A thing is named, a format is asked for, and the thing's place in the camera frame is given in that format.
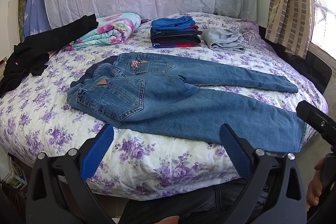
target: window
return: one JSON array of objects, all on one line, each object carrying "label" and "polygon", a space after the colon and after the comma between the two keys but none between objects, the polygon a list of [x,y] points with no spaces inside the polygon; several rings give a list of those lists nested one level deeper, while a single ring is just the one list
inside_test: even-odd
[{"label": "window", "polygon": [[336,59],[336,0],[315,0],[311,42]]}]

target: human hand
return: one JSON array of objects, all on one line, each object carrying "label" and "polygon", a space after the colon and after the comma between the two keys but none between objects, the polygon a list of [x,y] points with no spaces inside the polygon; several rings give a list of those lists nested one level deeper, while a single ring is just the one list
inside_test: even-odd
[{"label": "human hand", "polygon": [[179,216],[167,217],[156,224],[178,224],[179,218]]},{"label": "human hand", "polygon": [[323,186],[321,182],[321,174],[324,167],[324,159],[322,158],[319,162],[315,165],[314,169],[316,170],[315,175],[311,182],[308,185],[307,191],[307,211],[310,209],[312,205],[316,206],[319,204],[319,199],[323,191]]}]

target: jeans label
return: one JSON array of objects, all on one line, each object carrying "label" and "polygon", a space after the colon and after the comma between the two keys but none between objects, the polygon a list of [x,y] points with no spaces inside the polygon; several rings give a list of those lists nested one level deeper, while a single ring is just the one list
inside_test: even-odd
[{"label": "jeans label", "polygon": [[140,66],[140,63],[141,63],[140,61],[134,60],[131,64],[131,67],[132,68],[138,68]]}]

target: gray cloth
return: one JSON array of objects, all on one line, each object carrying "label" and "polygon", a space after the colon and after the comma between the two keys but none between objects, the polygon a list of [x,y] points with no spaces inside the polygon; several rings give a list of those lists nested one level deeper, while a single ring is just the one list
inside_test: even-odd
[{"label": "gray cloth", "polygon": [[245,52],[244,38],[238,31],[228,28],[210,28],[202,31],[202,39],[213,51]]}]

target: person's leg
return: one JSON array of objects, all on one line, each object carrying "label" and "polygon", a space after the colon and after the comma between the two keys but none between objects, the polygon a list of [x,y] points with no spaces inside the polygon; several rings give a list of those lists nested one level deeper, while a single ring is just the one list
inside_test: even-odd
[{"label": "person's leg", "polygon": [[[245,185],[244,179],[236,179],[167,198],[130,200],[119,224],[153,224],[170,216],[179,216],[179,224],[221,223]],[[266,197],[262,192],[255,210],[262,207]]]},{"label": "person's leg", "polygon": [[153,224],[170,216],[179,216],[179,223],[183,223],[193,213],[213,209],[216,209],[216,194],[211,186],[166,198],[130,200],[119,224]]}]

